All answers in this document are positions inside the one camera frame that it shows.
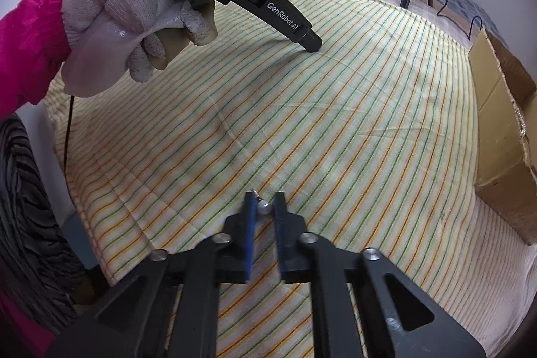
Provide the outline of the left hand white glove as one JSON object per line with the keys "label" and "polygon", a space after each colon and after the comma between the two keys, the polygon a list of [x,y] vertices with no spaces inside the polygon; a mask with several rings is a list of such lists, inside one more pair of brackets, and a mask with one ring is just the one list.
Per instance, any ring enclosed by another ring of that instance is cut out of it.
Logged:
{"label": "left hand white glove", "polygon": [[61,69],[65,92],[91,97],[124,74],[138,82],[164,70],[189,44],[217,37],[212,0],[63,0],[62,19],[72,53]]}

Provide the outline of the pink left sleeve forearm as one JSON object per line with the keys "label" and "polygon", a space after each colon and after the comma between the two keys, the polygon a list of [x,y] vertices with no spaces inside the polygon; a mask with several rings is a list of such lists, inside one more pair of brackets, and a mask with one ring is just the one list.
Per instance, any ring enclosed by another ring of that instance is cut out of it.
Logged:
{"label": "pink left sleeve forearm", "polygon": [[71,53],[63,0],[22,0],[1,20],[1,118],[38,104]]}

